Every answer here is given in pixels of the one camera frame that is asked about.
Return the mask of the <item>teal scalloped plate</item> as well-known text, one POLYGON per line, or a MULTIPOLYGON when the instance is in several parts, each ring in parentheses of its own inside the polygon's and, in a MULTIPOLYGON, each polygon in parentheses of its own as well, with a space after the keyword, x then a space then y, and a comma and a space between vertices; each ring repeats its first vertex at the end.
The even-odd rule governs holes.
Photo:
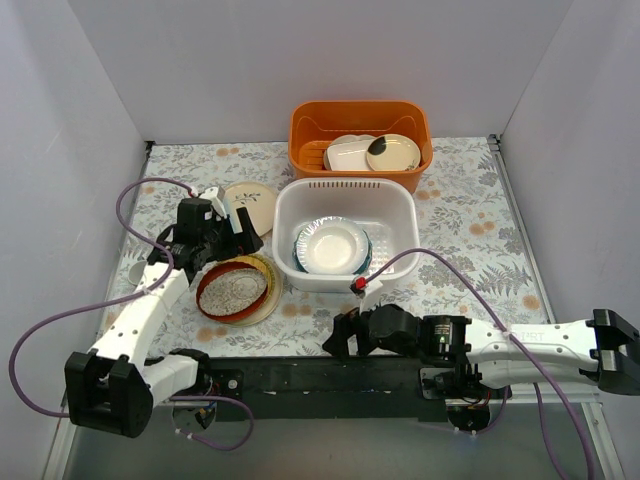
POLYGON ((370 266, 373 245, 366 232, 300 234, 294 242, 292 258, 305 273, 348 275, 364 273, 370 266))

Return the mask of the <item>white plastic bin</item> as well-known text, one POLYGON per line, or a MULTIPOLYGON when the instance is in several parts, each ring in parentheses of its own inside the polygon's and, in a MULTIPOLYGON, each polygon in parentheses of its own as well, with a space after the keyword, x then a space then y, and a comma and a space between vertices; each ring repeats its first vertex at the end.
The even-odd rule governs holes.
POLYGON ((346 293, 354 276, 317 275, 299 271, 292 258, 293 244, 303 226, 325 216, 350 219, 368 234, 376 272, 396 255, 419 246, 416 207, 412 196, 391 180, 338 178, 297 180, 277 197, 272 255, 289 283, 314 293, 346 293))

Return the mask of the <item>white deep plate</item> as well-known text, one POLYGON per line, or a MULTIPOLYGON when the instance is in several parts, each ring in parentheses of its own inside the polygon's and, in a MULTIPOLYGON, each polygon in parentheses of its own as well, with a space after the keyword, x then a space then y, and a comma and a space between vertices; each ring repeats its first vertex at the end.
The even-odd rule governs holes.
POLYGON ((372 259, 372 242, 354 221, 340 216, 317 218, 302 227, 293 244, 296 268, 317 275, 363 273, 372 259))

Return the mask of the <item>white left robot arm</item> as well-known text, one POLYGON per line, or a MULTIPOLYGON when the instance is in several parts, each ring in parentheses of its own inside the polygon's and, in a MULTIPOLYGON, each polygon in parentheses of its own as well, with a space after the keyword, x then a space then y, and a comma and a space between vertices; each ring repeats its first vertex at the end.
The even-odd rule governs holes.
POLYGON ((149 349, 206 265, 256 253, 263 241, 246 208, 230 214, 218 200, 186 198, 175 223, 152 245, 132 300, 88 352, 72 353, 65 364, 69 418, 76 426, 136 438, 162 402, 176 394, 200 400, 212 390, 207 354, 176 349, 149 360, 149 349))

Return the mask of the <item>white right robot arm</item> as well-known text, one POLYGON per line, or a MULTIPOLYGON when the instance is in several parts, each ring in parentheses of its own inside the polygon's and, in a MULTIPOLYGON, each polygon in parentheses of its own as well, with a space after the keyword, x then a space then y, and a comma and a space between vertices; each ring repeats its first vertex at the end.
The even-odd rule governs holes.
POLYGON ((596 309, 591 318, 561 324, 495 324, 464 316, 414 316, 397 305, 354 309, 334 318, 322 348, 333 357, 376 349, 417 358, 438 369, 433 387, 464 397, 484 389, 526 383, 595 385, 616 395, 639 393, 639 331, 618 313, 596 309))

